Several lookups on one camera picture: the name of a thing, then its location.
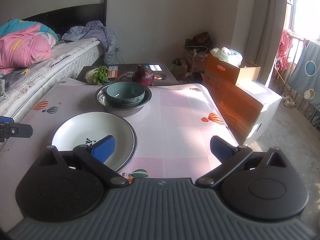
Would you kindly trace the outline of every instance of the plastic bag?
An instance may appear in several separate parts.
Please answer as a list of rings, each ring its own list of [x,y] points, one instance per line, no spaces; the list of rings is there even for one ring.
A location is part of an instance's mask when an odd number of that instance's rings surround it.
[[[223,47],[222,49],[214,48],[210,51],[212,56],[217,57],[221,61],[228,62],[229,64],[239,67],[242,62],[242,55],[233,50]]]

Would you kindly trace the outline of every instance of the pink cloth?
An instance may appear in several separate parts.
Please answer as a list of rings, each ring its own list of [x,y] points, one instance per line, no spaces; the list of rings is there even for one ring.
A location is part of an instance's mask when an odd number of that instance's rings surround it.
[[[15,68],[27,68],[51,55],[51,45],[35,35],[41,24],[35,24],[0,38],[0,73],[7,75]]]
[[[288,35],[288,30],[283,29],[281,40],[276,56],[276,68],[278,70],[286,70],[287,69],[287,57],[290,50],[290,44],[291,44],[292,38]]]

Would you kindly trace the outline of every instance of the orange hot air balloon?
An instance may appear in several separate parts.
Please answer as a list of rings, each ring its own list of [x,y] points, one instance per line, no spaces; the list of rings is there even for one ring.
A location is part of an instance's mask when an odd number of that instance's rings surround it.
[[[46,108],[48,104],[49,104],[48,101],[41,101],[33,108],[33,110],[36,110],[36,111],[42,110]]]
[[[223,120],[215,113],[210,113],[208,119],[212,122],[223,125]]]

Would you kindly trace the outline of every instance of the green ceramic bowl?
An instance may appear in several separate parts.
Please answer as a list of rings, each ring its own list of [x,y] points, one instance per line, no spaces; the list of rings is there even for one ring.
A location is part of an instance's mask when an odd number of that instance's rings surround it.
[[[138,105],[143,100],[144,93],[144,87],[136,82],[117,82],[106,90],[110,104],[119,108]]]

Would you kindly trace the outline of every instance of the hot air balloon print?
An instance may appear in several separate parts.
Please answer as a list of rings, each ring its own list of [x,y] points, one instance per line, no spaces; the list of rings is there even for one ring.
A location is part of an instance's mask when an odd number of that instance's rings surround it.
[[[201,90],[199,88],[190,88],[190,90],[201,92]]]
[[[124,176],[124,177],[129,176],[131,178],[141,178],[142,179],[142,178],[147,178],[149,175],[146,170],[138,169],[138,170],[135,170],[134,172],[131,172],[131,173],[123,172],[122,176]]]
[[[36,111],[42,110],[48,106],[48,103],[49,103],[48,101],[41,101],[38,104],[36,104],[33,110],[36,110]]]
[[[55,114],[58,111],[57,106],[52,106],[48,110],[44,109],[42,110],[43,113],[48,112],[49,114]]]
[[[202,122],[212,121],[212,122],[215,122],[215,123],[217,123],[217,124],[221,124],[221,125],[224,124],[224,123],[223,123],[223,120],[222,120],[217,114],[215,114],[215,113],[210,113],[209,116],[208,116],[208,118],[206,118],[206,117],[201,118],[201,121],[202,121]]]

